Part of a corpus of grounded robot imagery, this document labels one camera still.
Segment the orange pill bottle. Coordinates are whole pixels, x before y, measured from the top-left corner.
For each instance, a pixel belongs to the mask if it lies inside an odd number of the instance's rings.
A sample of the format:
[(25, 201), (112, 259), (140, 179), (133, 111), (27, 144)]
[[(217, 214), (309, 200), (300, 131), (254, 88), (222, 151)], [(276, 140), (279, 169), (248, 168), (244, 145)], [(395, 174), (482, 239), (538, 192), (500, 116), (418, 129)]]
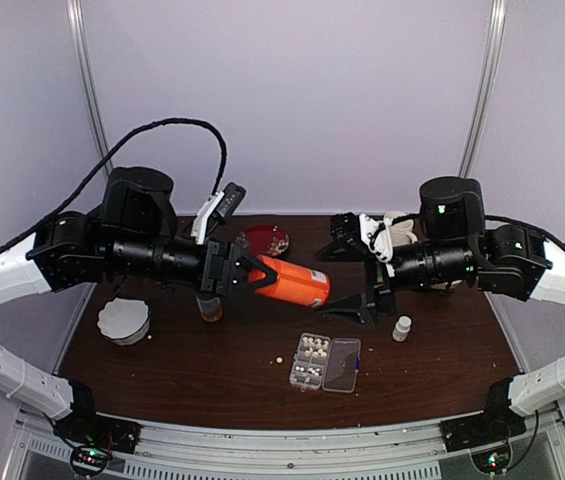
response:
[(310, 308), (328, 301), (331, 283), (325, 273), (265, 255), (258, 259), (277, 273), (277, 279), (272, 285), (256, 289), (257, 294)]

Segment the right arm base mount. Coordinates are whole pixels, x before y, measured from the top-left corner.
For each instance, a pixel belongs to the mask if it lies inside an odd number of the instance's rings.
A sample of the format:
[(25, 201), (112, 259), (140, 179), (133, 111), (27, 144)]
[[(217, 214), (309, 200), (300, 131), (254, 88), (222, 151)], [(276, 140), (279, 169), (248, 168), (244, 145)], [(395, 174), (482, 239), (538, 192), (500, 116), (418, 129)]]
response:
[(467, 450), (477, 471), (490, 476), (513, 466), (511, 440), (526, 432), (525, 418), (501, 407), (444, 420), (440, 427), (448, 453)]

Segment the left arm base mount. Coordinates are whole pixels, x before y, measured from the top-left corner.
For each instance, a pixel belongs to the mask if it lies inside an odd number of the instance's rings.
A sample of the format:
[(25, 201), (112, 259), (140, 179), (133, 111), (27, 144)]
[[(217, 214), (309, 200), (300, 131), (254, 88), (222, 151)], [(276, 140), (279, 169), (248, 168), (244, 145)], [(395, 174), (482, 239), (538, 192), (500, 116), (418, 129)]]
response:
[(91, 405), (73, 406), (65, 417), (46, 419), (69, 448), (68, 463), (79, 479), (102, 474), (115, 453), (133, 454), (141, 433), (139, 423), (103, 416)]

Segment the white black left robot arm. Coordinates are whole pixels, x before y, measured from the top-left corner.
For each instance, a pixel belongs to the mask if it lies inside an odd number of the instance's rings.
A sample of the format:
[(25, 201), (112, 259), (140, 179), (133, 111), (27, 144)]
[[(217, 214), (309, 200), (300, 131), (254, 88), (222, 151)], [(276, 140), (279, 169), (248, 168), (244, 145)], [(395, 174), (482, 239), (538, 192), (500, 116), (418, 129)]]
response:
[[(155, 169), (115, 168), (91, 212), (54, 214), (0, 253), (0, 309), (116, 277), (183, 285), (214, 297), (275, 282), (276, 273), (246, 249), (208, 235), (232, 216), (244, 187), (230, 182), (211, 194), (187, 237), (177, 233), (173, 189), (173, 180)], [(85, 444), (105, 436), (89, 387), (40, 370), (2, 345), (0, 390), (66, 424)]]

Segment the grey lid pill bottle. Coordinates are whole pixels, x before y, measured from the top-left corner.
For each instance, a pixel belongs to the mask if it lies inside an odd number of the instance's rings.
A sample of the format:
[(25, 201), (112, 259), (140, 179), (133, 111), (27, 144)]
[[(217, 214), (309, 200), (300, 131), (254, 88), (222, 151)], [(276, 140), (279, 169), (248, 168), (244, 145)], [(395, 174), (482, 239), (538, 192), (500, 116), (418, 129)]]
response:
[(223, 308), (219, 297), (200, 293), (196, 296), (196, 301), (204, 321), (214, 323), (222, 319)]

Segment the clear plastic pill organizer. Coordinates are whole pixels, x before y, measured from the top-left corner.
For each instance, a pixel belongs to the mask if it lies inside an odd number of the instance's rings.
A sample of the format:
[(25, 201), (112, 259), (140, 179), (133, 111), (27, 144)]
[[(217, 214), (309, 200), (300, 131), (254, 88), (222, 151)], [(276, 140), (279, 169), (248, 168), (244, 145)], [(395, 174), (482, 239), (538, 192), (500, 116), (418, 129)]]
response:
[[(299, 344), (303, 336), (324, 335), (304, 332), (300, 335), (295, 351), (289, 383), (301, 391), (322, 390), (328, 393), (350, 394), (355, 391), (357, 376), (360, 371), (361, 341), (357, 338), (330, 338), (331, 345), (328, 357), (325, 360), (301, 360), (298, 356)], [(323, 369), (321, 377), (298, 373), (294, 370), (296, 365), (319, 367)]]

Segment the white pill bottle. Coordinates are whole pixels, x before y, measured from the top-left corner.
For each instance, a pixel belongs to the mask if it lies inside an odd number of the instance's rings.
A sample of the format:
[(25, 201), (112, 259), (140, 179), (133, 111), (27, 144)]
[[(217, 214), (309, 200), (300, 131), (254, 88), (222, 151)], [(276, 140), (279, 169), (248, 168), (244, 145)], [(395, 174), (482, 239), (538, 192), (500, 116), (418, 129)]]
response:
[(409, 316), (400, 316), (392, 332), (392, 338), (396, 342), (403, 342), (407, 339), (412, 327), (412, 319)]

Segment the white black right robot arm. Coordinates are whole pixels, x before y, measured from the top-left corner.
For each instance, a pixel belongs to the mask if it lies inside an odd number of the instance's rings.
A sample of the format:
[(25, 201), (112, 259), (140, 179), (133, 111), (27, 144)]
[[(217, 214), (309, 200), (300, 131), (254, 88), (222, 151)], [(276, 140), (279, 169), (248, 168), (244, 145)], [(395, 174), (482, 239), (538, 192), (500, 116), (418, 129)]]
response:
[(475, 179), (437, 177), (420, 186), (419, 196), (413, 217), (425, 238), (409, 245), (393, 245), (392, 221), (353, 213), (331, 218), (332, 241), (318, 257), (363, 262), (366, 290), (329, 301), (321, 311), (375, 324), (378, 313), (395, 313), (396, 292), (457, 281), (520, 301), (565, 305), (565, 243), (507, 217), (496, 217), (498, 227), (487, 228), (492, 218)]

